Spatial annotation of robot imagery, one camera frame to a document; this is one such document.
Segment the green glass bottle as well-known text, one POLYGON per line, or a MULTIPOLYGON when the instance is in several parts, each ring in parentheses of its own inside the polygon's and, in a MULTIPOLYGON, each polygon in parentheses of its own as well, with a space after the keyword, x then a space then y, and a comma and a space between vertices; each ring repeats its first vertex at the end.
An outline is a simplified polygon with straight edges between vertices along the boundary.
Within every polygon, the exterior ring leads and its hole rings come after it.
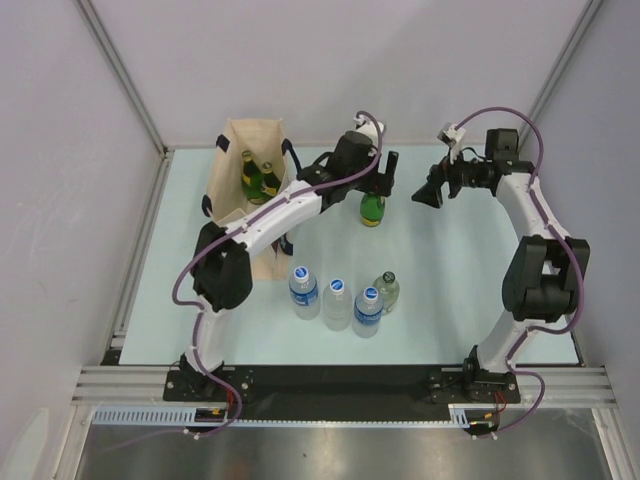
POLYGON ((256 164, 253 153, 250 150, 244 150, 241 157, 243 162, 241 180, 246 198, 252 204, 263 204, 265 197, 262 191, 262 172, 256 164))
POLYGON ((360 202, 360 219, 368 227, 378 226, 385 214, 385 198, 365 193, 360 202))

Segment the green bottle red label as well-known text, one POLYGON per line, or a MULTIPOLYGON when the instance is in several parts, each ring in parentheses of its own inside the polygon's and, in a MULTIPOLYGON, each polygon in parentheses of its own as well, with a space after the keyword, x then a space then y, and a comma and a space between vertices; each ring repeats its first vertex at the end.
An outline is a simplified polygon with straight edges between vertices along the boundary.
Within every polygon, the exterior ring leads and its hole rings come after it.
POLYGON ((281 180, 275 174, 273 164, 271 162, 262 163, 260 169, 262 173, 261 191, 264 195, 273 198, 278 194, 281 186, 281 180))

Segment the green glass bottle front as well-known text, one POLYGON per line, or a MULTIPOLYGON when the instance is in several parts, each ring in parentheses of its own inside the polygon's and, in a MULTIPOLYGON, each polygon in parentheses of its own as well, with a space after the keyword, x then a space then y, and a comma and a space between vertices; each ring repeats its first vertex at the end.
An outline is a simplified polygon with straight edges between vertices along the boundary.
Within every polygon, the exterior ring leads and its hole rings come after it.
POLYGON ((265 197, 262 191, 262 172, 256 164, 253 153, 250 150, 244 150, 241 157, 243 162, 241 180, 246 198, 252 204, 263 204, 265 197))

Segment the beige canvas tote bag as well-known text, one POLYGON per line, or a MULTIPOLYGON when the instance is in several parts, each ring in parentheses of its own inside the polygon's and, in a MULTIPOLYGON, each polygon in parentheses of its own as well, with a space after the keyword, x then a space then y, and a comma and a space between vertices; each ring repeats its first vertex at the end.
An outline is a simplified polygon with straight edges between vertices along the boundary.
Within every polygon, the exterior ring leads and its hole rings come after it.
POLYGON ((216 150, 205 196, 204 214, 226 226, 258 209, 242 188, 242 153, 250 151, 261 165, 269 162, 286 188, 294 173, 286 154, 286 136, 279 119, 229 120, 216 140, 216 150))

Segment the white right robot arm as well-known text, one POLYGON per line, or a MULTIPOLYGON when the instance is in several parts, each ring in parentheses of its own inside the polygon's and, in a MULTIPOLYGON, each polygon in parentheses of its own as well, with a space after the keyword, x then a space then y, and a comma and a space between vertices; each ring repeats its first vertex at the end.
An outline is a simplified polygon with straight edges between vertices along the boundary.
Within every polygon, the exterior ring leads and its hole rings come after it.
POLYGON ((514 360, 538 332, 559 334, 555 323, 575 315, 590 257, 587 241, 558 223, 543 198, 534 165, 519 156, 515 129, 490 129, 485 153, 465 160, 465 131, 446 125, 438 135, 448 148, 433 165, 415 202, 440 208, 442 188, 455 198, 463 188, 487 189, 503 206, 519 238, 501 287, 504 311, 490 334, 474 346, 453 383, 473 402, 488 403, 517 390, 514 360))

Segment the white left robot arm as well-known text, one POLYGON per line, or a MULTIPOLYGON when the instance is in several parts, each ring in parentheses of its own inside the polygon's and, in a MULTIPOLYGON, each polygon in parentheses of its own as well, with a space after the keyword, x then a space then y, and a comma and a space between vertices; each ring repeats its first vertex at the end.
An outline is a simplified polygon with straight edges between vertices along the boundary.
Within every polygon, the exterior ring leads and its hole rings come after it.
POLYGON ((364 122, 343 134, 332 152, 301 169, 273 199, 227 226, 209 222, 200 230, 192 260, 178 275, 171 292, 174 304, 198 311, 189 347, 180 359, 190 371, 186 387, 197 398, 214 397, 219 388, 237 403, 238 389, 216 371, 224 360, 207 362, 217 323, 250 295, 251 260, 288 231, 340 203, 352 190, 379 191, 378 165, 386 125, 364 122))

